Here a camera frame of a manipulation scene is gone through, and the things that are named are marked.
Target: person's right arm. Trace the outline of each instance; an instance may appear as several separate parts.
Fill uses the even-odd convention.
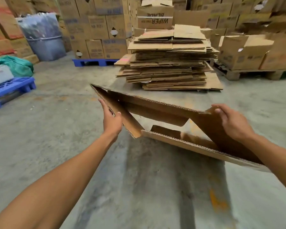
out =
[[[247,119],[225,104],[213,104],[226,134],[251,150],[286,187],[286,149],[254,132]]]

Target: pallet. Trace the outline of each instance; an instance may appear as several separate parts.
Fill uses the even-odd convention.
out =
[[[286,72],[286,69],[279,69],[279,70],[230,70],[227,68],[224,64],[222,64],[219,61],[216,60],[211,60],[210,61],[210,66],[213,67],[216,71],[219,71],[222,73],[227,80],[230,81],[237,81],[240,78],[240,74],[248,74],[252,73],[253,74],[258,74],[258,75],[264,75],[267,79],[270,80],[280,80],[283,73]]]
[[[35,79],[33,77],[23,77],[14,78],[3,84],[0,84],[0,97],[3,97],[4,95],[14,91],[20,91],[22,93],[30,92],[31,90],[36,89],[34,81]]]
[[[75,66],[89,66],[93,65],[89,62],[98,62],[99,66],[113,65],[118,59],[73,59]]]

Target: hand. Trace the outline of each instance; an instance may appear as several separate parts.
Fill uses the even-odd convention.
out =
[[[220,115],[222,126],[228,136],[242,143],[245,139],[255,135],[246,117],[240,112],[229,108],[226,104],[212,104],[215,112]]]
[[[116,141],[118,134],[122,130],[122,115],[120,112],[117,112],[114,117],[104,100],[99,99],[99,102],[101,103],[104,111],[104,134],[112,136],[114,141]]]

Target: person's left arm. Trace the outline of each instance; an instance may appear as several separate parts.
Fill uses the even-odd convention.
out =
[[[122,129],[122,117],[104,110],[104,132],[87,149],[42,176],[1,213],[0,229],[57,229],[73,209]]]

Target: forearm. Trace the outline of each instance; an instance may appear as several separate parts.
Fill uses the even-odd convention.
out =
[[[59,228],[113,140],[111,135],[101,135],[82,153],[28,186],[1,212],[0,229]]]
[[[257,134],[244,139],[242,143],[250,149],[286,187],[286,149]]]

